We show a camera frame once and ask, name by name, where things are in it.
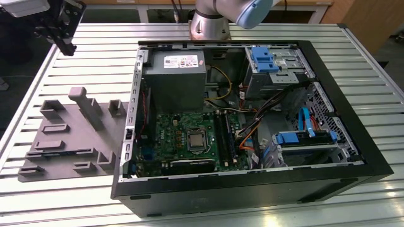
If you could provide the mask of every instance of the wooden wall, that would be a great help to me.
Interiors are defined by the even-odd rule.
[[[404,0],[335,0],[322,23],[345,23],[371,53],[404,22]]]

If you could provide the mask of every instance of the slotted aluminum table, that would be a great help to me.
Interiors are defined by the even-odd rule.
[[[21,183],[18,171],[42,122],[43,101],[71,103],[73,86],[86,86],[98,102],[129,101],[138,41],[190,38],[189,25],[82,24],[75,56],[63,56],[53,47],[0,142],[0,225],[404,225],[404,95],[350,30],[275,24],[246,31],[233,25],[231,34],[234,40],[313,41],[395,174],[325,202],[146,219],[111,200],[111,175]]]

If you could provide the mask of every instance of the sticker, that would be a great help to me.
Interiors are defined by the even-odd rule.
[[[170,68],[198,68],[198,55],[166,56],[165,69]]]
[[[241,99],[246,99],[246,93],[245,93],[245,91],[241,91]]]
[[[286,65],[286,61],[285,61],[285,60],[277,60],[275,63],[277,63],[278,65]]]
[[[330,5],[331,6],[331,2],[321,2],[321,1],[318,1],[317,4],[318,5]]]
[[[259,158],[259,156],[258,156],[255,153],[253,153],[251,159],[254,160],[254,162],[255,162],[257,164],[259,163],[261,158]]]

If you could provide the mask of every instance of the power supply label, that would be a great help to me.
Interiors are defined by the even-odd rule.
[[[198,55],[166,56],[165,68],[198,68]]]

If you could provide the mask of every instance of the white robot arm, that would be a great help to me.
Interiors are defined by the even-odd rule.
[[[226,40],[230,37],[229,20],[253,29],[266,19],[281,0],[198,0],[191,24],[195,40]]]

